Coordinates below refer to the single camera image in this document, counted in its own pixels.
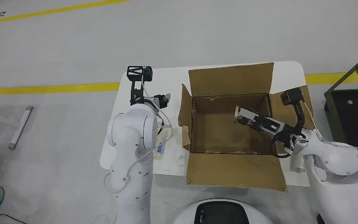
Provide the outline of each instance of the white table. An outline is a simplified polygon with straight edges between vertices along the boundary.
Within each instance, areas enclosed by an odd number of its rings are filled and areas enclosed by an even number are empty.
[[[167,142],[163,160],[154,160],[154,173],[163,175],[185,176],[189,153],[182,148],[181,127],[178,126],[178,114],[181,105],[181,84],[190,86],[188,71],[191,69],[229,67],[244,64],[227,64],[218,66],[199,66],[181,68],[153,69],[153,81],[146,82],[145,88],[149,95],[171,94],[168,107],[163,109],[173,125],[173,137]],[[306,85],[302,66],[297,62],[275,62],[272,74],[271,94],[282,92],[290,88]],[[120,88],[114,104],[112,116],[125,113],[130,108],[131,82],[126,73],[122,76]],[[116,156],[114,147],[111,147],[107,138],[103,144],[100,164],[104,169],[110,169],[110,165]],[[280,159],[281,167],[287,185],[309,186],[306,173],[293,173],[290,171],[290,159]]]

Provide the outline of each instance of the wire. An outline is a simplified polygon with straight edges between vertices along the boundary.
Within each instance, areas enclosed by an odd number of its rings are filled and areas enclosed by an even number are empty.
[[[312,122],[313,122],[313,125],[314,125],[314,128],[315,128],[315,131],[314,131],[314,132],[315,132],[315,134],[317,135],[318,139],[321,140],[321,142],[323,141],[323,142],[325,142],[325,143],[327,143],[327,144],[331,144],[331,145],[336,146],[336,147],[358,149],[358,147],[354,147],[354,146],[348,146],[348,145],[344,146],[344,145],[341,145],[341,144],[335,144],[335,143],[329,142],[329,141],[327,141],[325,138],[323,138],[323,136],[322,136],[321,133],[319,132],[318,127],[317,127],[317,124],[316,124],[316,122],[315,122],[315,120],[314,120],[314,112],[313,112],[313,111],[311,112],[311,110],[308,108],[306,102],[303,102],[303,104],[304,104],[305,107],[307,108],[308,113],[309,113],[309,116],[310,116],[311,119],[312,119]]]
[[[16,222],[19,222],[19,223],[22,223],[22,224],[26,224],[26,222],[21,222],[20,220],[17,220],[17,219],[15,219],[14,217],[9,216],[8,214],[0,214],[0,216],[6,216],[6,217],[8,217],[8,218],[10,218],[10,219],[12,219],[12,220],[15,220]]]
[[[271,146],[271,149],[272,149],[272,147],[273,147],[273,145],[275,144],[275,142],[279,139],[279,136],[282,134],[282,132],[278,132],[277,134],[275,134],[274,136],[273,136],[273,138],[272,138],[272,140],[271,140],[271,144],[270,144],[270,146]],[[277,157],[277,158],[288,158],[288,157],[290,157],[291,156],[291,154],[289,154],[289,153],[287,153],[287,154],[276,154],[276,153],[274,153],[274,156],[275,157]]]
[[[143,78],[144,78],[144,77],[142,76],[142,87],[143,87],[143,90],[144,90],[145,94],[147,95],[147,97],[149,97],[149,95],[148,95],[148,93],[147,93],[147,91],[146,91],[146,89],[145,89],[145,87],[144,87],[144,80],[143,80]],[[170,125],[170,128],[171,128],[171,135],[169,136],[169,138],[167,138],[165,141],[163,141],[163,142],[162,142],[161,144],[159,144],[157,147],[155,147],[154,149],[150,150],[150,151],[147,152],[144,156],[142,156],[141,158],[137,159],[135,162],[133,162],[133,163],[130,165],[130,167],[129,167],[128,171],[127,171],[127,175],[123,178],[123,179],[125,180],[125,181],[124,181],[125,184],[123,185],[123,187],[122,187],[121,189],[119,189],[119,190],[111,190],[111,189],[109,189],[109,188],[107,187],[106,178],[107,178],[109,175],[111,175],[111,173],[107,174],[107,175],[105,176],[104,180],[103,180],[103,183],[104,183],[104,185],[105,185],[105,188],[106,188],[110,193],[112,193],[112,194],[118,194],[119,192],[121,192],[121,191],[123,191],[123,190],[125,189],[125,187],[127,186],[128,181],[129,181],[129,171],[130,171],[130,169],[131,169],[137,162],[139,162],[139,161],[142,160],[143,158],[147,157],[150,153],[154,152],[157,148],[159,148],[160,146],[164,145],[166,142],[168,142],[168,141],[173,137],[173,126],[172,126],[172,123],[170,122],[168,116],[167,116],[163,111],[161,111],[161,109],[160,109],[156,104],[153,104],[153,105],[154,105],[154,106],[159,110],[159,112],[162,113],[162,114],[164,115],[164,117],[168,120],[169,125]]]

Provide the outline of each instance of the concrete floor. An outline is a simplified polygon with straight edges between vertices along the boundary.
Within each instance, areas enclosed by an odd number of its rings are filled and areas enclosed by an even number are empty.
[[[321,132],[331,139],[323,112],[328,87],[309,89]],[[34,106],[15,151],[7,149],[13,130],[0,127],[0,185],[6,190],[0,213],[33,224],[89,224],[98,214],[106,214],[113,223],[114,202],[103,186],[108,171],[101,168],[99,158],[115,97],[116,92],[0,95],[0,114],[11,119]],[[188,186],[184,177],[155,175],[152,223],[171,223],[183,207],[213,197],[242,200],[274,223],[315,223],[309,188],[288,190]],[[0,217],[0,223],[14,222]]]

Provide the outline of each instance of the open cardboard box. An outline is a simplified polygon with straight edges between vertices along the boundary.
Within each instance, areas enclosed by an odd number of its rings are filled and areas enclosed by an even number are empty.
[[[254,64],[189,71],[191,93],[182,85],[178,116],[183,147],[190,152],[187,183],[240,186],[286,191],[280,161],[281,144],[270,147],[270,136],[234,123],[237,105],[296,124],[292,106],[280,94],[270,94],[274,64]],[[311,107],[307,86],[300,87]],[[313,123],[303,106],[305,127]]]

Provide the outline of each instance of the yellow floor line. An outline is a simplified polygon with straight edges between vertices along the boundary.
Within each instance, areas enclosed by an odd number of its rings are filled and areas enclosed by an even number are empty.
[[[21,20],[21,19],[30,18],[30,17],[44,16],[44,15],[49,15],[49,14],[54,14],[54,13],[59,13],[59,12],[68,12],[68,11],[73,11],[73,10],[81,10],[84,8],[93,8],[93,7],[98,7],[98,6],[105,6],[108,4],[118,4],[118,3],[122,3],[122,2],[128,2],[128,1],[131,1],[131,0],[104,0],[104,1],[100,1],[100,2],[91,2],[91,3],[86,3],[86,4],[79,4],[76,6],[55,8],[53,10],[44,10],[44,11],[40,11],[40,12],[32,12],[32,13],[21,14],[21,15],[16,15],[16,16],[4,17],[4,18],[0,18],[0,22]]]
[[[334,84],[345,73],[327,73],[327,74],[306,74],[307,85]],[[343,83],[358,83],[357,73],[351,74]]]
[[[27,86],[0,88],[1,95],[11,94],[58,94],[66,92],[105,92],[118,91],[119,82],[94,83],[81,85],[60,85],[60,86]]]
[[[306,74],[305,77],[307,85],[332,85],[336,83],[343,75],[344,73]],[[344,83],[358,83],[358,76],[356,74],[352,74]],[[0,88],[0,95],[118,91],[119,85],[119,82],[110,82],[81,85],[3,87]]]

